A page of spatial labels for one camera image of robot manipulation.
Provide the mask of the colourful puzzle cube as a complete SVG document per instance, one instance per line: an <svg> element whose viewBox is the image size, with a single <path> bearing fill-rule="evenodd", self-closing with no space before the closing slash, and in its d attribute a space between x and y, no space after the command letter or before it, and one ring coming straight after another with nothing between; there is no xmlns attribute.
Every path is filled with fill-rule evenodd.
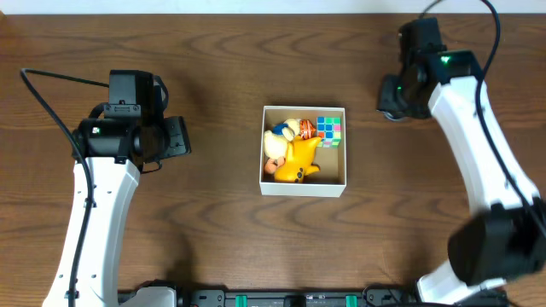
<svg viewBox="0 0 546 307"><path fill-rule="evenodd" d="M342 140L341 118L317 117L317 136L322 138L318 147L337 148Z"/></svg>

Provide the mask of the orange round spinner toy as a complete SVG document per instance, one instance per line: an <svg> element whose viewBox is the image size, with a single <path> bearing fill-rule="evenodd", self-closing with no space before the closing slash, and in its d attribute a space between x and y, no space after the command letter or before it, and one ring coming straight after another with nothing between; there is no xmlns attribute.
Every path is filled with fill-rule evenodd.
<svg viewBox="0 0 546 307"><path fill-rule="evenodd" d="M299 121L299 136L304 140L317 136L317 128L309 119L301 119Z"/></svg>

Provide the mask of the white cardboard box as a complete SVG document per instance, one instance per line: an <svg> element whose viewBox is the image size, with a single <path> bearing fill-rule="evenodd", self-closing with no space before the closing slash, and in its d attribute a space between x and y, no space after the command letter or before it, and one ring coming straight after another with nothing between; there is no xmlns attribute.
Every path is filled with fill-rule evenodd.
<svg viewBox="0 0 546 307"><path fill-rule="evenodd" d="M305 177L303 183L275 182L274 174L264 171L264 132L272 130L287 119L309 119L317 127L317 117L341 118L342 140L337 148L317 146L314 164L320 171ZM265 106L262 120L261 194L275 196L339 197L346 188L346 110L343 107Z"/></svg>

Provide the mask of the plush duck toy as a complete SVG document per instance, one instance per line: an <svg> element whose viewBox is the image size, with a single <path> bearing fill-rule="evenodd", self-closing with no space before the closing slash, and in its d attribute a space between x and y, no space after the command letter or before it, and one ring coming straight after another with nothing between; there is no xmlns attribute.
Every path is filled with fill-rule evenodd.
<svg viewBox="0 0 546 307"><path fill-rule="evenodd" d="M288 144L300 133L300 119L287 119L272 130L264 132L264 171L273 175L285 164Z"/></svg>

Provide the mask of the orange yellow rubber toy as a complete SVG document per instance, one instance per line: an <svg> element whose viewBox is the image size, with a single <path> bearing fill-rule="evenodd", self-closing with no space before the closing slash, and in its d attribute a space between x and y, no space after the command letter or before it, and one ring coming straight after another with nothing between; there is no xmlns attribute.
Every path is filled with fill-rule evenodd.
<svg viewBox="0 0 546 307"><path fill-rule="evenodd" d="M309 139L296 136L288 144L285 163L274 174L275 182L303 183L306 176L319 172L320 167L314 164L314 159L321 141L319 136Z"/></svg>

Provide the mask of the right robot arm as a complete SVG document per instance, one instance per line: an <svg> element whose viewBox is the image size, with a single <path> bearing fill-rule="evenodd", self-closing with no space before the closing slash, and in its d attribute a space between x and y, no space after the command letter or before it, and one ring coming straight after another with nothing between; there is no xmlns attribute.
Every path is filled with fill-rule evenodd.
<svg viewBox="0 0 546 307"><path fill-rule="evenodd" d="M417 282L422 303L459 304L545 266L545 204L514 157L491 110L472 52L413 50L387 75L379 111L435 119L468 193L471 218L448 241L448 258Z"/></svg>

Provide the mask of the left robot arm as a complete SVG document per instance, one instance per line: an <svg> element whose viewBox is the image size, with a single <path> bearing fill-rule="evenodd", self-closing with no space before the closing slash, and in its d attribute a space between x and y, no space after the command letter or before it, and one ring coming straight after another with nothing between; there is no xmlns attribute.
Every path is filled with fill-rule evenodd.
<svg viewBox="0 0 546 307"><path fill-rule="evenodd" d="M188 154L182 117L91 115L70 134L73 208L46 306L116 306L119 257L144 165Z"/></svg>

